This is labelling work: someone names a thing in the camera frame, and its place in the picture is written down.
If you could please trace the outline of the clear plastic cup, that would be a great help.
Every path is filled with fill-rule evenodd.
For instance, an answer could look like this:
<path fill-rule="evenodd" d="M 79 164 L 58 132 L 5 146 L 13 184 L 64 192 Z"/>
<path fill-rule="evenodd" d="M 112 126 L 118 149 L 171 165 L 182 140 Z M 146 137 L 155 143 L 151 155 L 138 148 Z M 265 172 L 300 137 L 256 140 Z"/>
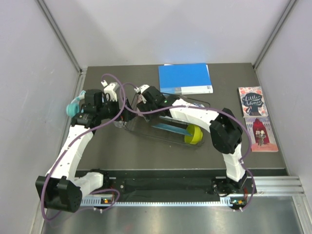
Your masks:
<path fill-rule="evenodd" d="M 115 125 L 117 128 L 123 128 L 124 125 L 125 125 L 125 122 L 124 122 L 124 121 L 114 121 L 114 125 Z"/>

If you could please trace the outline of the white watermelon plate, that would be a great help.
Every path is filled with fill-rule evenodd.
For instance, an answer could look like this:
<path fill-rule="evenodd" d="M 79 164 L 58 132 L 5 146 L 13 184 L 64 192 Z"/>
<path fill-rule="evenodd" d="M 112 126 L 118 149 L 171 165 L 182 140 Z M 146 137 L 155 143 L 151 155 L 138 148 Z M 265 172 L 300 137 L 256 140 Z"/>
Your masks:
<path fill-rule="evenodd" d="M 167 117 L 167 116 L 160 116 L 159 118 L 162 119 L 162 120 L 164 120 L 164 121 L 175 122 L 175 123 L 181 123 L 180 120 L 173 119 L 173 118 Z"/>

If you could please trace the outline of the teal scalloped plate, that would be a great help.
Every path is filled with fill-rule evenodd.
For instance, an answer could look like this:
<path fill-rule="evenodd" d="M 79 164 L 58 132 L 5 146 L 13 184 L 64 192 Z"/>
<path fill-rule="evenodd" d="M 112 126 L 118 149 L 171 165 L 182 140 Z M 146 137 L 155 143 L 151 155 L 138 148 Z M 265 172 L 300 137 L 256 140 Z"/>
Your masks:
<path fill-rule="evenodd" d="M 165 124 L 165 123 L 158 123 L 155 125 L 152 125 L 152 127 L 157 128 L 157 129 L 161 129 L 161 130 L 165 130 L 168 132 L 173 132 L 173 133 L 177 133 L 180 135 L 184 135 L 184 136 L 191 136 L 192 134 L 187 130 L 187 126 L 185 124 L 180 124 L 180 125 L 171 125 L 171 124 Z"/>

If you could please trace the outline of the black wire dish rack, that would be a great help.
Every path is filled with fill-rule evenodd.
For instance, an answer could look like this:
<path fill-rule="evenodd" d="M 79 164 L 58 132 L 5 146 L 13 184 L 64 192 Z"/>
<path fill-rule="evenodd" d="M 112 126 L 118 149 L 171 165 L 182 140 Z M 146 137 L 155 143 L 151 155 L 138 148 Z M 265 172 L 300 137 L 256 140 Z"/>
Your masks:
<path fill-rule="evenodd" d="M 175 123 L 175 122 L 169 122 L 169 121 L 164 121 L 159 118 L 160 115 L 154 114 L 152 115 L 151 118 L 148 118 L 145 115 L 139 114 L 137 117 L 134 119 L 130 120 L 129 122 L 125 123 L 124 128 L 136 135 L 143 136 L 143 137 L 149 137 L 157 140 L 162 140 L 166 141 L 169 143 L 176 143 L 184 146 L 190 146 L 190 147 L 199 147 L 204 143 L 204 136 L 202 140 L 196 144 L 196 145 L 191 145 L 191 144 L 186 144 L 184 142 L 184 135 L 180 135 L 177 133 L 173 132 L 168 132 L 165 130 L 157 129 L 152 127 L 152 125 L 158 124 L 158 123 L 165 123 L 165 124 L 171 124 L 171 125 L 190 125 L 190 123 L 183 122 L 181 123 Z"/>

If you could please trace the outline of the lime green bowl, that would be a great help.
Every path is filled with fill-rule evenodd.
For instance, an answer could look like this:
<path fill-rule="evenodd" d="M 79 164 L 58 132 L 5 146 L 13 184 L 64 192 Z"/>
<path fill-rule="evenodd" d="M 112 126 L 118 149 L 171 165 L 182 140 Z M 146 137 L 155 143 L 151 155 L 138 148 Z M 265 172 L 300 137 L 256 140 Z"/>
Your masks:
<path fill-rule="evenodd" d="M 184 142 L 186 144 L 196 145 L 202 140 L 203 132 L 199 126 L 190 124 L 186 130 L 190 134 L 184 136 Z"/>

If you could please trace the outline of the pink ghost mug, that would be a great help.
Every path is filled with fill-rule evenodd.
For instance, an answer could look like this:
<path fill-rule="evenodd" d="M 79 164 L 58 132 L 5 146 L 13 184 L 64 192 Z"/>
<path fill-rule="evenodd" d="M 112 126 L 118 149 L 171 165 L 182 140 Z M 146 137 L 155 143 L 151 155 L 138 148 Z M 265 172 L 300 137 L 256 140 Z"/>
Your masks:
<path fill-rule="evenodd" d="M 138 95 L 136 107 L 140 112 L 146 111 L 146 103 L 144 102 L 145 98 L 142 94 Z"/>

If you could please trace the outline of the red patterned small bowl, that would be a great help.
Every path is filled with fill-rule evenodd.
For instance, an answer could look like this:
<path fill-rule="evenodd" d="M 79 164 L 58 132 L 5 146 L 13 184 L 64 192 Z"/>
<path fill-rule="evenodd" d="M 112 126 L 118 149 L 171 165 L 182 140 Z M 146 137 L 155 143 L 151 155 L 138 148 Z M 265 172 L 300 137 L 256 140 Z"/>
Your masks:
<path fill-rule="evenodd" d="M 200 104 L 200 103 L 193 103 L 193 106 L 196 106 L 196 107 L 202 107 L 202 108 L 204 108 L 204 107 L 205 107 L 203 104 Z"/>

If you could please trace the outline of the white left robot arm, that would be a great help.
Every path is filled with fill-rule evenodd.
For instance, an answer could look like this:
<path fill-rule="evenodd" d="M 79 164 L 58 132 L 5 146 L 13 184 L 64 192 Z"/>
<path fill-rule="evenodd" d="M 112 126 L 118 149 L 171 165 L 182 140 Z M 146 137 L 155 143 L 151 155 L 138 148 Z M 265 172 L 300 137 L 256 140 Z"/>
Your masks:
<path fill-rule="evenodd" d="M 101 172 L 88 172 L 85 176 L 75 179 L 82 154 L 95 131 L 101 127 L 101 123 L 92 126 L 91 121 L 82 125 L 73 123 L 57 160 L 46 176 L 37 178 L 36 189 L 44 219 L 49 219 L 45 209 L 75 213 L 86 196 L 95 193 L 96 190 L 102 194 L 109 191 L 111 182 Z"/>

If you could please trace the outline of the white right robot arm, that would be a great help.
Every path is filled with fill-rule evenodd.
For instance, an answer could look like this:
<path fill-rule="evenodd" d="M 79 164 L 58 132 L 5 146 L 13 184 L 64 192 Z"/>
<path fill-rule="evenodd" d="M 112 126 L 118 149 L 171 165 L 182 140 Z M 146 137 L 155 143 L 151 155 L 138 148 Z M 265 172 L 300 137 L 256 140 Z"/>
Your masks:
<path fill-rule="evenodd" d="M 229 190 L 239 193 L 245 188 L 246 170 L 240 162 L 243 131 L 229 117 L 233 116 L 231 110 L 224 108 L 221 113 L 207 110 L 204 106 L 196 106 L 175 95 L 164 96 L 156 87 L 149 85 L 142 85 L 135 91 L 141 99 L 136 107 L 147 121 L 162 117 L 208 131 L 214 148 L 223 155 Z"/>

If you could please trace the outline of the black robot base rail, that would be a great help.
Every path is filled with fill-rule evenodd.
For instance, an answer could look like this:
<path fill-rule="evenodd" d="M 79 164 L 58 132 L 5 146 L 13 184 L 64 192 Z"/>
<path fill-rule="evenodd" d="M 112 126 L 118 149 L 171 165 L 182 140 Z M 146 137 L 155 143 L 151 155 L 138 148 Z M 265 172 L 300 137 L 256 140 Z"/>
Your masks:
<path fill-rule="evenodd" d="M 247 176 L 242 188 L 229 183 L 224 169 L 104 170 L 104 189 L 117 189 L 120 202 L 204 202 L 224 195 L 256 193 Z"/>

